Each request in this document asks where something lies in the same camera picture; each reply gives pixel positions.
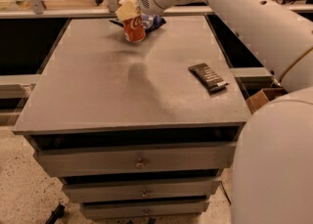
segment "cardboard box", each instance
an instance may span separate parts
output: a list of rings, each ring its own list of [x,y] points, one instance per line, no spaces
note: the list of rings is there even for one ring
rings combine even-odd
[[[251,113],[254,113],[268,102],[286,94],[287,91],[284,88],[263,88],[256,94],[247,98],[246,104]]]

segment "speckled floor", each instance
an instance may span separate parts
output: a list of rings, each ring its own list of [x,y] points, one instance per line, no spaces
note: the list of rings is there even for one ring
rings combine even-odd
[[[147,224],[148,218],[92,221],[79,212],[79,205],[63,194],[59,179],[50,178],[32,158],[33,149],[23,136],[10,127],[0,127],[0,224],[43,224],[59,202],[66,214],[56,224]],[[224,187],[231,194],[231,169],[222,174]],[[210,198],[207,212],[201,215],[159,216],[156,224],[229,224],[230,205],[221,188]]]

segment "red cup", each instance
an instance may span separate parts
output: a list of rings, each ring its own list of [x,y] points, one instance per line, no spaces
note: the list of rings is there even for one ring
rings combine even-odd
[[[126,40],[131,42],[142,41],[146,37],[141,16],[123,22]]]

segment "gray drawer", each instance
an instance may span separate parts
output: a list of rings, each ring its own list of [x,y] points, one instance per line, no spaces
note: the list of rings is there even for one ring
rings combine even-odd
[[[80,208],[88,219],[156,216],[182,213],[202,213],[208,200],[128,203],[116,205],[88,205]]]
[[[185,178],[64,185],[72,202],[111,202],[215,194],[219,178]]]
[[[39,164],[52,177],[229,167],[235,143],[204,147],[129,147],[39,151]]]

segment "robotic arm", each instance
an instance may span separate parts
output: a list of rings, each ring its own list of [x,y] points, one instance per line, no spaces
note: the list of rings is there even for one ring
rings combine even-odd
[[[138,0],[160,14],[190,0]],[[271,0],[202,0],[293,92],[246,123],[233,172],[233,224],[312,223],[313,23]]]
[[[138,0],[160,14],[191,0]],[[313,23],[272,0],[202,0],[289,91],[313,86]]]

